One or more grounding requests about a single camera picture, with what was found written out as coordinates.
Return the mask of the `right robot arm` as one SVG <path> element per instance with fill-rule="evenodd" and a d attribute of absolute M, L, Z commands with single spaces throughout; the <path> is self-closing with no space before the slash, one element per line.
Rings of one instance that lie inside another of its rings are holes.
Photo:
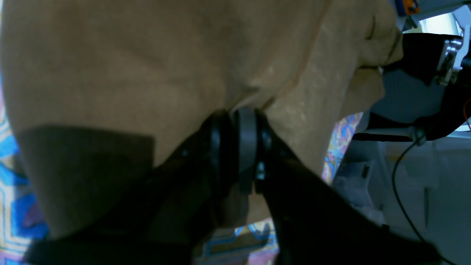
<path fill-rule="evenodd" d="M 401 60 L 384 67 L 384 98 L 363 115 L 364 130 L 357 141 L 412 142 L 413 129 L 425 141 L 443 138 L 470 118 L 470 54 L 464 57 L 456 80 L 441 84 L 440 67 L 446 44 L 462 41 L 457 35 L 406 33 Z"/>

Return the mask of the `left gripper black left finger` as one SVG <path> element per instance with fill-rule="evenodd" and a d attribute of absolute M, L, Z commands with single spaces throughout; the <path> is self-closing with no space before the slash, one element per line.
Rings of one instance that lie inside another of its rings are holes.
<path fill-rule="evenodd" d="M 233 123 L 212 113 L 102 218 L 61 239 L 37 240 L 27 265 L 190 265 L 193 249 L 230 219 L 236 200 Z"/>

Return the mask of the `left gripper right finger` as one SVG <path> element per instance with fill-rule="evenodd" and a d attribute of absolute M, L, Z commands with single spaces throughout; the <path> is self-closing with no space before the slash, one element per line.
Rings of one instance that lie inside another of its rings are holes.
<path fill-rule="evenodd" d="M 277 265 L 438 265 L 435 246 L 374 224 L 309 170 L 257 109 L 234 112 L 239 190 L 262 195 Z"/>

